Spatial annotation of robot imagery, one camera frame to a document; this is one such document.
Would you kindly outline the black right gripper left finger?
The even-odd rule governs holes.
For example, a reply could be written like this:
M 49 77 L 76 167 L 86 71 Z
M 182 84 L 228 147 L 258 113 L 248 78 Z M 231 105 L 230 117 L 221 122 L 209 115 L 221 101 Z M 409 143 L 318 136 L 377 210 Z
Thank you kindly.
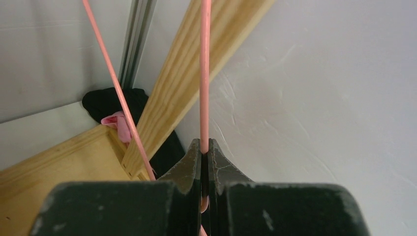
M 201 152 L 186 155 L 156 181 L 72 181 L 45 198 L 31 236 L 199 236 Z

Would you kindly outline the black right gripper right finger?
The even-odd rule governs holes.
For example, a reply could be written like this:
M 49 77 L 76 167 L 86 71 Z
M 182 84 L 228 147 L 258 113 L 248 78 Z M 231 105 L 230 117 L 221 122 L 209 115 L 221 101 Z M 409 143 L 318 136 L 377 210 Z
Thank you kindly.
M 367 236 L 352 194 L 329 183 L 255 182 L 209 141 L 210 236 Z

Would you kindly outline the pink wire hanger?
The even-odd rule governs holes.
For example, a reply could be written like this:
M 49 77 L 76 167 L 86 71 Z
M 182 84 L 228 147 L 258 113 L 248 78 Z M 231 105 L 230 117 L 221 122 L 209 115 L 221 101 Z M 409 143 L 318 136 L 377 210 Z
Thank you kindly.
M 127 105 L 125 97 L 123 95 L 122 89 L 120 87 L 119 81 L 115 74 L 112 62 L 109 58 L 107 49 L 105 47 L 104 41 L 102 39 L 101 33 L 97 26 L 94 14 L 91 10 L 90 4 L 87 0 L 83 1 L 83 5 L 91 26 L 93 28 L 94 34 L 96 36 L 97 42 L 101 49 L 102 55 L 104 60 L 107 64 L 111 79 L 113 81 L 113 85 L 115 87 L 119 102 L 121 104 L 124 117 L 126 119 L 126 125 L 129 130 L 129 135 L 132 138 L 131 144 L 135 145 L 142 157 L 142 160 L 145 164 L 145 170 L 150 178 L 150 180 L 156 180 L 154 176 L 154 172 L 152 167 L 150 166 L 148 157 L 146 155 L 146 151 L 143 147 L 141 139 L 139 137 L 138 131 L 136 126 L 134 125 L 134 121 L 130 112 L 130 109 Z M 209 150 L 209 125 L 208 125 L 208 118 L 209 118 L 209 41 L 210 41 L 210 16 L 211 16 L 211 1 L 210 0 L 202 0 L 201 1 L 201 25 L 200 25 L 200 97 L 202 98 L 202 102 L 200 103 L 200 138 L 202 141 L 202 154 L 207 154 Z

